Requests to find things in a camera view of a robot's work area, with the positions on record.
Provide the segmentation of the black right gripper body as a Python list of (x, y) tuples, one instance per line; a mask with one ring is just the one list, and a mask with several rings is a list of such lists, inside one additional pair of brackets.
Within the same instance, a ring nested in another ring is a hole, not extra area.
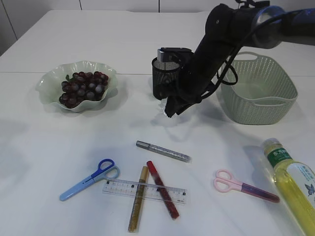
[(178, 78), (175, 80), (175, 91), (169, 97), (177, 97), (180, 107), (186, 104), (198, 104), (206, 96), (210, 96), (218, 88), (220, 82), (212, 82), (219, 66), (197, 68), (182, 66)]

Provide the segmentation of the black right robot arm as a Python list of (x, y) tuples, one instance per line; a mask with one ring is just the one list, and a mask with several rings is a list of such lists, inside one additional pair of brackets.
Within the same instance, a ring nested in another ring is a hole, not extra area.
[(242, 47), (272, 49), (282, 42), (315, 43), (315, 11), (285, 12), (267, 1), (245, 2), (239, 9), (225, 4), (209, 14), (205, 34), (194, 52), (185, 48), (161, 48), (158, 60), (180, 65), (179, 75), (166, 92), (165, 113), (181, 114), (212, 95)]

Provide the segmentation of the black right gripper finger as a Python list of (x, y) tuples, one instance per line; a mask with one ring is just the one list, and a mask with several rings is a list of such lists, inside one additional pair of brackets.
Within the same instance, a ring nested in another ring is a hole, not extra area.
[(179, 109), (180, 104), (177, 97), (168, 97), (165, 105), (165, 114), (171, 118)]
[(177, 115), (180, 115), (182, 114), (184, 111), (186, 111), (188, 108), (190, 108), (193, 104), (186, 104), (184, 105), (183, 107), (181, 107), (177, 112), (176, 114)]

